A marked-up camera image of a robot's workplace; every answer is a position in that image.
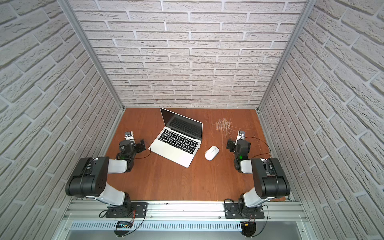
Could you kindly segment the white wireless mouse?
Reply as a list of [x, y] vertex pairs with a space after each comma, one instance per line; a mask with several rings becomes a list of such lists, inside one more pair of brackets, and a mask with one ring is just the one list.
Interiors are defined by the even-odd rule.
[[219, 153], [219, 148], [216, 146], [210, 147], [206, 152], [205, 152], [205, 158], [208, 161], [212, 161]]

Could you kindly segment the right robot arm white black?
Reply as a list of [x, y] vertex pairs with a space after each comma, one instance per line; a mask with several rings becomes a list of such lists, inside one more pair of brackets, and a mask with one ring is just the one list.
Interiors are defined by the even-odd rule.
[[239, 210], [245, 214], [263, 203], [291, 194], [291, 186], [277, 158], [249, 158], [251, 143], [244, 139], [228, 140], [227, 149], [235, 154], [235, 169], [253, 176], [254, 187], [238, 200]]

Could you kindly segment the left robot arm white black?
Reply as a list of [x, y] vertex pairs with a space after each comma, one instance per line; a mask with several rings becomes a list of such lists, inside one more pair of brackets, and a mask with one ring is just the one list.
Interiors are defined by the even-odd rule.
[[109, 174], [129, 173], [136, 155], [145, 150], [144, 140], [136, 143], [134, 138], [127, 137], [119, 143], [120, 152], [115, 159], [81, 158], [65, 186], [67, 196], [93, 199], [108, 205], [110, 210], [130, 213], [133, 207], [129, 194], [109, 185], [107, 178]]

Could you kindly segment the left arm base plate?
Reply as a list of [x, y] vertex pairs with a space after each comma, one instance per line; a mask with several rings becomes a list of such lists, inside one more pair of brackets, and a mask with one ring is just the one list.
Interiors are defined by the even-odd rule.
[[106, 218], [141, 218], [143, 219], [147, 214], [147, 202], [133, 202], [127, 205], [117, 207], [108, 207], [104, 217]]

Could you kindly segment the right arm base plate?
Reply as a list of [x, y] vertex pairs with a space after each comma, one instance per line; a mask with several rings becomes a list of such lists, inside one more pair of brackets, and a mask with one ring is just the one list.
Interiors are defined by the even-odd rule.
[[224, 213], [226, 219], [264, 219], [264, 210], [261, 207], [248, 208], [238, 203], [225, 202]]

